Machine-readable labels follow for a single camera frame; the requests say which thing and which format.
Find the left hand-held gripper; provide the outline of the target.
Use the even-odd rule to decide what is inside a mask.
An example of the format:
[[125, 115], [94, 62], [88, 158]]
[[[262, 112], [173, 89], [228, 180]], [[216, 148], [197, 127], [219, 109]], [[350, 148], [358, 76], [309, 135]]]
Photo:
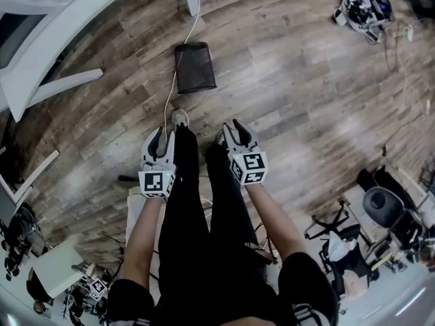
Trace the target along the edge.
[[160, 157], [158, 148], [162, 133], [162, 126], [156, 128], [141, 146], [142, 161], [138, 176], [141, 193], [146, 198], [168, 198], [175, 182], [175, 131], [171, 131], [165, 154]]

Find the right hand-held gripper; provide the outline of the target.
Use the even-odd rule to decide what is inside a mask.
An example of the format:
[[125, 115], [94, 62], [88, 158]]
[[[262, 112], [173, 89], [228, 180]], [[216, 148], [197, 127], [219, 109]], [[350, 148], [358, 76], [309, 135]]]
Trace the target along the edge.
[[233, 119], [232, 123], [238, 140], [233, 129], [228, 124], [223, 125], [231, 172], [241, 185], [263, 183], [266, 176], [266, 152], [260, 149], [256, 132], [237, 119]]

